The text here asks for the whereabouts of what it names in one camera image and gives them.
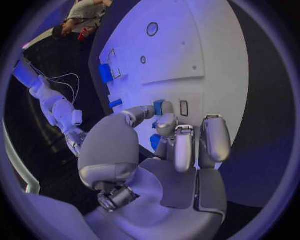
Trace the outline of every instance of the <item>white robot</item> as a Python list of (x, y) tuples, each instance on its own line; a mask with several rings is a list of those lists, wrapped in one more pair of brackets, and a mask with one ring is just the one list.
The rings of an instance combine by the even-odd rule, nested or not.
[[(190, 216), (191, 211), (211, 212), (214, 217), (219, 217), (219, 224), (224, 221), (226, 193), (219, 172), (214, 170), (215, 164), (225, 161), (231, 150), (229, 132), (222, 116), (208, 115), (201, 125), (198, 165), (203, 174), (199, 174), (194, 168), (194, 127), (181, 124), (172, 104), (164, 101), (161, 105), (163, 115), (154, 126), (161, 136), (155, 157), (139, 165), (139, 139), (134, 128), (155, 115), (154, 106), (137, 106), (112, 114), (85, 133), (78, 127), (83, 122), (82, 111), (76, 110), (61, 93), (52, 90), (47, 79), (38, 75), (25, 58), (17, 63), (13, 75), (40, 101), (49, 123), (59, 127), (65, 135), (67, 146), (78, 157), (81, 181), (88, 188), (99, 191), (98, 202), (108, 213), (134, 204), (142, 197), (135, 192), (134, 186), (139, 184), (138, 170), (144, 168), (152, 172), (163, 187), (160, 202), (163, 207), (186, 211), (186, 216)], [(206, 171), (209, 174), (213, 172), (213, 177), (208, 179), (214, 179), (214, 188), (203, 187), (207, 175), (204, 170), (210, 170)]]

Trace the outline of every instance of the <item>dark background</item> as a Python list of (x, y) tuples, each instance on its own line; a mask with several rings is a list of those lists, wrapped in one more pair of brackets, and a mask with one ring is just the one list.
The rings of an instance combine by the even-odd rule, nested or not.
[[(28, 1), (17, 1), (17, 2), (5, 2), (7, 9), (11, 9), (11, 15), (9, 18), (2, 16), (1, 22), (2, 22), (2, 31), (1, 31), (1, 40), (0, 44), (3, 45), (5, 42), (6, 37), (12, 33), (13, 30), (16, 30), (14, 26), (17, 24), (17, 22), (22, 18), (22, 15), (26, 10), (29, 9), (29, 7), (32, 4), (41, 4), (41, 2), (46, 1), (34, 1), (34, 0), (28, 0)], [(300, 4), (291, 0), (266, 0), (266, 2), (274, 9), (274, 11), (280, 16), (282, 21), (285, 23), (287, 28), (290, 30), (291, 34), (293, 35), (296, 42), (300, 43), (300, 15), (299, 15), (299, 7)], [(91, 120), (90, 123), (87, 124), (86, 128), (90, 128), (90, 126), (93, 125), (93, 121)], [(56, 168), (62, 164), (61, 162), (58, 162), (57, 165), (53, 164), (53, 167)], [(69, 165), (68, 172), (74, 173), (76, 169), (74, 168), (74, 165)], [(78, 197), (78, 199), (75, 199), (74, 202), (82, 203), (83, 198)], [(300, 193), (299, 191), (295, 195), (291, 205), (286, 210), (282, 218), (279, 220), (279, 222), (274, 226), (274, 228), (271, 230), (271, 232), (265, 237), (265, 239), (274, 239), (276, 236), (278, 236), (280, 233), (286, 234), (289, 233), (290, 235), (297, 236), (297, 226), (295, 226), (297, 219), (297, 216), (299, 214), (299, 208), (298, 203), (300, 202)], [(228, 209), (231, 207), (238, 208), (238, 206), (228, 205)], [(240, 219), (243, 219), (243, 215), (245, 214), (252, 214), (256, 215), (259, 212), (259, 209), (251, 209), (250, 211), (244, 212), (243, 208), (239, 209)], [(6, 202), (6, 199), (4, 197), (4, 194), (1, 192), (0, 195), (0, 236), (3, 235), (6, 237), (6, 239), (29, 239), (30, 233), (23, 227), (23, 225), (19, 222), (19, 220), (15, 217), (13, 214), (12, 208), (9, 206), (9, 204)], [(232, 224), (243, 225), (245, 222), (243, 221), (237, 221)]]

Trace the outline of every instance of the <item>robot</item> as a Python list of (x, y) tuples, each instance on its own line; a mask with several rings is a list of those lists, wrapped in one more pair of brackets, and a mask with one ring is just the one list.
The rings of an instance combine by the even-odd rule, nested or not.
[[(135, 178), (139, 166), (139, 139), (134, 128), (144, 120), (149, 120), (156, 114), (153, 105), (137, 106), (121, 113), (112, 114), (98, 122), (90, 132), (79, 128), (83, 122), (83, 113), (74, 108), (61, 93), (52, 90), (45, 77), (39, 75), (22, 57), (14, 68), (13, 75), (30, 94), (39, 100), (40, 107), (48, 122), (58, 127), (65, 135), (68, 148), (78, 157), (78, 171), (83, 184), (98, 191), (99, 205), (108, 213), (115, 212), (132, 204), (140, 196), (130, 187), (135, 185)], [(222, 215), (222, 222), (226, 215), (226, 204), (222, 207), (205, 209), (203, 193), (199, 183), (200, 176), (194, 165), (196, 162), (196, 129), (192, 125), (179, 122), (174, 114), (171, 102), (164, 101), (160, 111), (162, 116), (154, 123), (157, 134), (161, 136), (154, 158), (148, 158), (143, 163), (149, 171), (155, 163), (163, 163), (169, 168), (166, 174), (156, 171), (161, 178), (162, 186), (166, 190), (160, 204), (168, 208), (186, 209), (188, 197), (178, 201), (171, 199), (171, 195), (178, 194), (179, 181), (174, 185), (172, 178), (190, 179), (195, 183), (195, 190), (190, 195), (195, 211), (212, 211)], [(207, 115), (200, 127), (198, 165), (202, 170), (214, 170), (216, 163), (225, 161), (231, 151), (231, 141), (225, 120), (221, 115)], [(182, 180), (182, 191), (185, 182)], [(220, 184), (220, 198), (226, 202), (222, 180)]]

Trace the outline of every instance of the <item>person's arm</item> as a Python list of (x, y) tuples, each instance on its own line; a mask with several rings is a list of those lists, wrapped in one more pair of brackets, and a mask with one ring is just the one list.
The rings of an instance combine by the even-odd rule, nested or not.
[(112, 0), (93, 0), (95, 5), (104, 4), (106, 7), (110, 7), (112, 5)]

